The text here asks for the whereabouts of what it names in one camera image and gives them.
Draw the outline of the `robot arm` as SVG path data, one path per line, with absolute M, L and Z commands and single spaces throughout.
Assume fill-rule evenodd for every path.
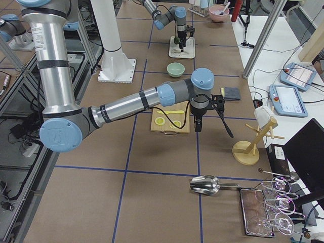
M 174 43 L 179 45 L 181 52 L 186 47 L 187 32 L 189 26 L 186 24 L 186 9 L 184 7 L 171 6 L 163 14 L 158 6 L 155 6 L 152 1 L 138 1 L 143 5 L 152 16 L 153 22 L 158 30 L 163 29 L 172 21 L 175 21 L 177 28 L 177 36 L 175 36 Z
M 107 93 L 108 103 L 79 106 L 74 97 L 70 65 L 63 28 L 77 17 L 77 1 L 20 1 L 23 19 L 31 27 L 37 67 L 40 72 L 46 106 L 39 136 L 43 145 L 58 153 L 76 149 L 95 130 L 117 120 L 136 115 L 156 105 L 172 106 L 189 101 L 202 110 L 200 97 L 209 97 L 214 74 L 196 69 L 190 78 L 121 97 L 132 82 L 136 60 L 129 59 L 120 43 L 112 1 L 92 1 L 91 5 L 103 42 L 104 54 L 99 94 Z

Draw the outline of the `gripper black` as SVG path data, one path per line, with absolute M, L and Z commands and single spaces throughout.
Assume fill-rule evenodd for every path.
M 212 109 L 210 101 L 206 97 L 196 97 L 190 101 L 190 111 L 194 117 L 194 127 L 196 132 L 201 132 L 202 130 L 202 117 L 206 114 L 208 110 Z
M 179 44 L 180 52 L 183 52 L 185 48 L 185 43 L 187 39 L 187 28 L 188 26 L 177 26 L 177 40 L 176 43 Z

